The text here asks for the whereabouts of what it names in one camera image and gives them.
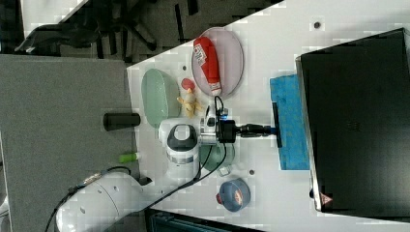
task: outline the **warning label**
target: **warning label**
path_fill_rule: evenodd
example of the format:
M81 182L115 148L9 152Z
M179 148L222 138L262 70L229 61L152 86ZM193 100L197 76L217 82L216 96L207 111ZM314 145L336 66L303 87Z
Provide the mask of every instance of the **warning label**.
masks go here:
M198 61L199 66L202 66L203 64L205 64L207 56L206 56L205 51L202 48L201 44L197 44L193 48L193 54L194 54L196 60Z
M332 198L330 198L329 196L323 194L322 192L320 192L320 198L321 198L321 200L322 200L322 205L326 205L326 204L328 204L329 202L333 201Z

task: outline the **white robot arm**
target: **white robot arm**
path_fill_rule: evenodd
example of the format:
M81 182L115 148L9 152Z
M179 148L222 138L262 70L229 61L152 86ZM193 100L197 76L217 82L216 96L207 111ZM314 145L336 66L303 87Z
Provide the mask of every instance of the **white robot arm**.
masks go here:
M120 172L97 175L58 210L61 232L104 231L124 216L155 204L171 191L190 182L199 170L200 121L164 120L159 140L166 147L168 169L146 186Z
M224 120L227 111L216 111L213 105L201 120L186 118L161 122L159 140L166 147L168 169L148 185L120 172L98 173L84 181L77 193L59 207L56 221L60 232L104 231L132 213L139 212L185 187L199 174L201 144L233 143L243 137L272 134L270 127L245 125L236 127Z

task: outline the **office chair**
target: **office chair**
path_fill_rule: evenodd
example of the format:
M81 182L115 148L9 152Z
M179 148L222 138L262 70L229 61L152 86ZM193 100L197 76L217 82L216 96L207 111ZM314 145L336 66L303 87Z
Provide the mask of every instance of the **office chair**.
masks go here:
M156 40L148 29L144 28L148 37L151 37L148 40L135 29L137 25L144 27L139 23L139 15L147 1L156 2L156 0L139 0L127 12L127 0L90 0L67 21L37 27L15 51L30 51L54 44L58 47L64 44L75 48L84 48L90 47L92 43L97 43L98 57L102 59L102 38L109 37L110 53L115 54L117 53L115 32L122 31L123 59L129 62L130 58L126 56L128 32L138 37L150 50L157 48ZM121 15L118 18L112 16L112 8L115 3L121 5Z

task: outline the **green plate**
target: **green plate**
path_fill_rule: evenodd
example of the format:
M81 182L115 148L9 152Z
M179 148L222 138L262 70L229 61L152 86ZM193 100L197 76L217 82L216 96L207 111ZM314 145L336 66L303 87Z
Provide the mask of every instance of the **green plate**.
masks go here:
M202 145L199 148L199 157L201 160L201 165L204 165L205 159L208 156L209 149L211 148L210 145ZM211 151L211 155L208 158L208 161L205 163L204 168L208 171L214 170L222 161L223 159L223 145L214 145ZM223 162L223 165L220 166L220 169L228 166L232 163L233 159L235 158L235 149L232 144L226 144L226 159Z
M159 128L162 120L179 116L178 84L169 74L156 69L147 71L142 79L141 93L145 116L154 128Z

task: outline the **blue towel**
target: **blue towel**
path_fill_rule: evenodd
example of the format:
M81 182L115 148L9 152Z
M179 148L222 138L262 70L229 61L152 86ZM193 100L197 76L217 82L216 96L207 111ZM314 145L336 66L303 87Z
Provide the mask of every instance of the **blue towel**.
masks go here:
M297 75L271 79L271 99L278 106L282 170L309 170L308 145Z

